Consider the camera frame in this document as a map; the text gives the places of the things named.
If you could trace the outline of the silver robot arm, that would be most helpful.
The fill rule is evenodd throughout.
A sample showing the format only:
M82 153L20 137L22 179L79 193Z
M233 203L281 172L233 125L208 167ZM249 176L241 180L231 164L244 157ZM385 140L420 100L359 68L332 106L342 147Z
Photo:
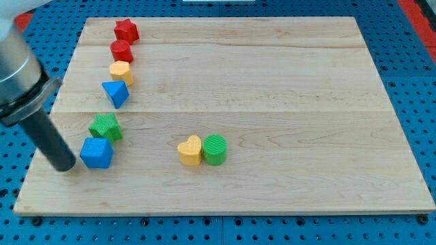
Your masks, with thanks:
M1 124L20 125L48 162L59 172L76 163L42 105L62 85L36 59L14 20L48 0L1 0Z

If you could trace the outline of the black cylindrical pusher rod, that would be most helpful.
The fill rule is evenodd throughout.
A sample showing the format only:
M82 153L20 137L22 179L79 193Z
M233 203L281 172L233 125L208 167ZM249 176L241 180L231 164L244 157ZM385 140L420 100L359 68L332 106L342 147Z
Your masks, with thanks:
M22 119L18 124L58 172L66 172L75 165L74 153L43 108Z

